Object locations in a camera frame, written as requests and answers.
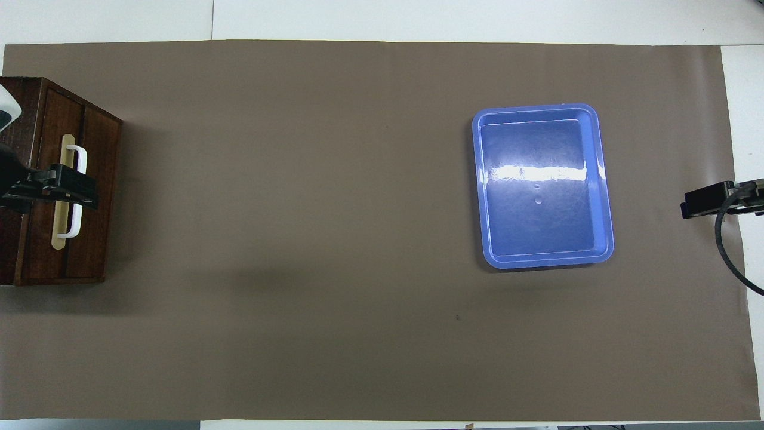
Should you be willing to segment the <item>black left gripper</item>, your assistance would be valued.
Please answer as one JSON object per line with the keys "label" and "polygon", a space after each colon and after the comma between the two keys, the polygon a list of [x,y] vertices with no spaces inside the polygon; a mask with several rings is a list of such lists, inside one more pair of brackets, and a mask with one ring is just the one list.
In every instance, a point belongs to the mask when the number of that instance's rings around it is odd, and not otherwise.
{"label": "black left gripper", "polygon": [[[42,187],[31,182],[40,183]],[[66,164],[51,164],[46,170],[30,170],[20,163],[16,152],[0,143],[0,199],[8,210],[31,210],[35,202],[79,204],[91,210],[99,207],[98,197],[84,198],[67,191],[87,191],[88,176]]]}

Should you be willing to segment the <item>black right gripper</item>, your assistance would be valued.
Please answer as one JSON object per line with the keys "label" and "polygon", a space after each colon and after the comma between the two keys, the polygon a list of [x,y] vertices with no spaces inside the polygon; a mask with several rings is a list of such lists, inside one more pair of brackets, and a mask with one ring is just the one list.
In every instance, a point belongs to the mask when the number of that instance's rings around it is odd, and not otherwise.
{"label": "black right gripper", "polygon": [[684,194],[680,214],[687,220],[717,213],[726,199],[734,192],[733,214],[753,213],[764,216],[764,179],[748,182],[718,182]]}

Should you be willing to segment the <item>wooden drawer with white handle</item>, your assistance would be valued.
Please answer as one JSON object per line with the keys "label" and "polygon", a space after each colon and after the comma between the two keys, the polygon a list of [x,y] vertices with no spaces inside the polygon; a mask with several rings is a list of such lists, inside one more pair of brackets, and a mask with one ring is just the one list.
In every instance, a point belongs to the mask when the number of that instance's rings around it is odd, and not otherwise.
{"label": "wooden drawer with white handle", "polygon": [[51,245],[54,203],[35,203],[29,216],[23,280],[33,285],[102,281],[122,121],[50,85],[42,114],[36,167],[47,168],[59,161],[63,136],[73,134],[75,143],[88,152],[87,174],[97,182],[99,205],[97,210],[84,209],[78,236],[55,250]]}

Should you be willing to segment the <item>dark wooden drawer cabinet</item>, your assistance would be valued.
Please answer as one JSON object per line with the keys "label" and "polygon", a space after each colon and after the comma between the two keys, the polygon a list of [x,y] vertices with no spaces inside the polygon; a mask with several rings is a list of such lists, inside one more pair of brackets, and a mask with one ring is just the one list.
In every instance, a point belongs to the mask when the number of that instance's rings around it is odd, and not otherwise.
{"label": "dark wooden drawer cabinet", "polygon": [[[64,137],[64,142],[68,144],[68,148],[71,152],[61,152],[60,160],[65,163],[73,164],[76,159],[82,159],[82,165],[77,171],[87,173],[88,164],[88,152],[84,147],[75,144],[75,139],[70,134]],[[113,194],[113,201],[115,197],[115,187]],[[54,203],[54,229],[53,237],[51,239],[52,248],[55,250],[62,250],[65,248],[67,240],[73,239],[78,236],[81,224],[82,216],[84,215],[85,207],[79,204],[52,202]],[[20,213],[14,210],[8,210],[0,208],[0,285],[33,285],[28,281],[23,280],[21,274],[23,264],[25,263],[25,248],[26,240],[29,232],[29,216],[32,209],[27,213]],[[106,270],[104,270],[104,278],[106,279]],[[88,283],[95,283],[101,281],[90,281]],[[87,284],[78,282],[63,282],[58,284],[48,283],[47,285],[66,285],[66,284]]]}

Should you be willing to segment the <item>blue plastic tray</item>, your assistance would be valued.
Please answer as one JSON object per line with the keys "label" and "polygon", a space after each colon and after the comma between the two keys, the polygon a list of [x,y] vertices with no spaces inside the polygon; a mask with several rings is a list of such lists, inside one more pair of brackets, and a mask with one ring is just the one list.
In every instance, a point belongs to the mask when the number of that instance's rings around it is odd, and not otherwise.
{"label": "blue plastic tray", "polygon": [[599,115],[586,103],[478,112],[481,248],[495,269],[591,266],[615,250]]}

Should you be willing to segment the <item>brown table mat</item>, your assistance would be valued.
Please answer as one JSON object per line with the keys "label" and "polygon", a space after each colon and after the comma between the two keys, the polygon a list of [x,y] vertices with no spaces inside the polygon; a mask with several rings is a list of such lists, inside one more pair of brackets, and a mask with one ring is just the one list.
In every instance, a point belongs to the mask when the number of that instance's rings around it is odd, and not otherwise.
{"label": "brown table mat", "polygon": [[[0,419],[748,421],[745,288],[684,193],[734,176],[718,47],[5,47],[123,120],[101,285],[0,288]],[[587,103],[615,248],[498,271],[470,125]]]}

